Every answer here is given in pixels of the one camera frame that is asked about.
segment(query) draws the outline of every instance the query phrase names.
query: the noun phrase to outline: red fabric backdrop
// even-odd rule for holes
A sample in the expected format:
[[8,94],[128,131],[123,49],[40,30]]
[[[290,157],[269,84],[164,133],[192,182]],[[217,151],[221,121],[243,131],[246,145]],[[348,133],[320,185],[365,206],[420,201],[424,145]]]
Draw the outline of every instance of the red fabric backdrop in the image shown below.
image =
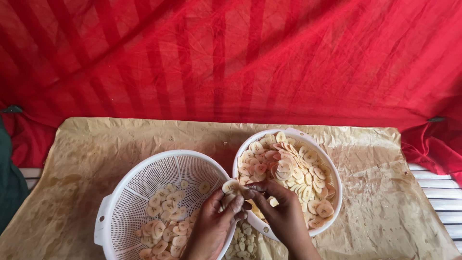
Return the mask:
[[0,0],[13,161],[41,167],[85,116],[392,126],[412,160],[437,143],[456,173],[460,120],[449,143],[412,127],[460,102],[460,17],[460,0]]

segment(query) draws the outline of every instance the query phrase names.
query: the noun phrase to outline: white plastic colander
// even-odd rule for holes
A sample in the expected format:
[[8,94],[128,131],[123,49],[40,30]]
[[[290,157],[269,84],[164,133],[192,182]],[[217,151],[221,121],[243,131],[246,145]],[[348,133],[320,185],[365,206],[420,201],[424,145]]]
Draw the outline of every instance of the white plastic colander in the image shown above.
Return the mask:
[[[108,260],[138,260],[140,251],[147,246],[140,243],[134,232],[141,224],[159,219],[146,215],[146,205],[157,189],[172,183],[179,190],[180,182],[186,180],[186,197],[178,206],[186,206],[185,217],[188,217],[229,179],[216,161],[195,151],[173,150],[153,155],[131,169],[112,194],[103,198],[96,218],[95,244],[103,246]],[[198,190],[203,181],[210,183],[210,191],[206,194]],[[225,254],[235,228],[234,223],[217,259]]]
[[[241,156],[244,151],[249,149],[249,145],[251,143],[259,141],[265,136],[265,134],[275,135],[279,131],[282,131],[286,135],[286,137],[295,139],[294,147],[300,142],[306,143],[308,145],[309,150],[316,151],[318,154],[318,158],[321,160],[321,162],[332,170],[330,173],[330,180],[326,179],[325,181],[326,183],[332,185],[336,189],[336,195],[334,200],[334,216],[330,221],[326,222],[324,226],[322,226],[321,228],[312,229],[309,231],[310,236],[315,236],[326,230],[337,218],[340,211],[340,207],[342,205],[342,186],[340,182],[339,173],[337,172],[337,168],[335,167],[329,156],[326,154],[326,152],[324,152],[324,150],[322,150],[321,147],[317,145],[316,141],[311,136],[293,128],[287,128],[285,130],[271,129],[254,134],[249,139],[247,139],[242,144],[241,148],[239,148],[239,150],[237,151],[236,157],[234,158],[232,176],[233,178],[236,178],[239,175],[239,172],[237,171],[237,158]],[[247,221],[260,233],[264,234],[265,236],[271,239],[279,241],[279,239],[277,239],[277,237],[272,232],[271,227],[264,221],[262,221],[259,217],[257,217],[251,210],[248,210]]]

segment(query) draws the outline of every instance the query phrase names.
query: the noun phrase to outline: crinkled paper sheet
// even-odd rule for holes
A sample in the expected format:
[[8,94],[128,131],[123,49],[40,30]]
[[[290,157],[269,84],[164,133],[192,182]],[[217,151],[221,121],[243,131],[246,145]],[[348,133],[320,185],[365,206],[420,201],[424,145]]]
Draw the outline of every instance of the crinkled paper sheet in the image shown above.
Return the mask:
[[[0,236],[0,259],[104,259],[93,243],[103,197],[159,152],[204,153],[231,173],[240,145],[266,129],[306,132],[339,171],[343,205],[313,242],[324,259],[452,259],[459,254],[412,176],[394,128],[70,118],[56,133],[42,178]],[[262,235],[257,256],[287,259]]]

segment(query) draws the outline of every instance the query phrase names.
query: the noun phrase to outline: green cloth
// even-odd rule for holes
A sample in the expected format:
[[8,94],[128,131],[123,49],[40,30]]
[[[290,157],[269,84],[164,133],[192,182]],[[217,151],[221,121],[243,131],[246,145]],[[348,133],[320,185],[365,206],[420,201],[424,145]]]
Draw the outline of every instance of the green cloth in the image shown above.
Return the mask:
[[29,195],[26,180],[11,161],[11,139],[0,117],[0,234]]

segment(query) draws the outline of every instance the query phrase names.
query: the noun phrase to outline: hand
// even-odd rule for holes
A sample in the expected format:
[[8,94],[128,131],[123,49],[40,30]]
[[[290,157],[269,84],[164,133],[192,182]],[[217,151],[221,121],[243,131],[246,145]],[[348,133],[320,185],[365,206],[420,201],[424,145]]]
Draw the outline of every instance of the hand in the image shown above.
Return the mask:
[[[249,188],[249,197],[261,210],[276,237],[289,250],[289,259],[321,259],[311,242],[306,229],[302,207],[295,192],[292,192],[273,180],[264,180],[245,185]],[[279,205],[274,208],[259,192],[273,196]]]
[[236,196],[221,213],[220,200],[225,194],[216,190],[201,206],[181,260],[216,260],[225,243],[226,234],[235,221],[247,218],[241,208],[252,206],[241,195]]

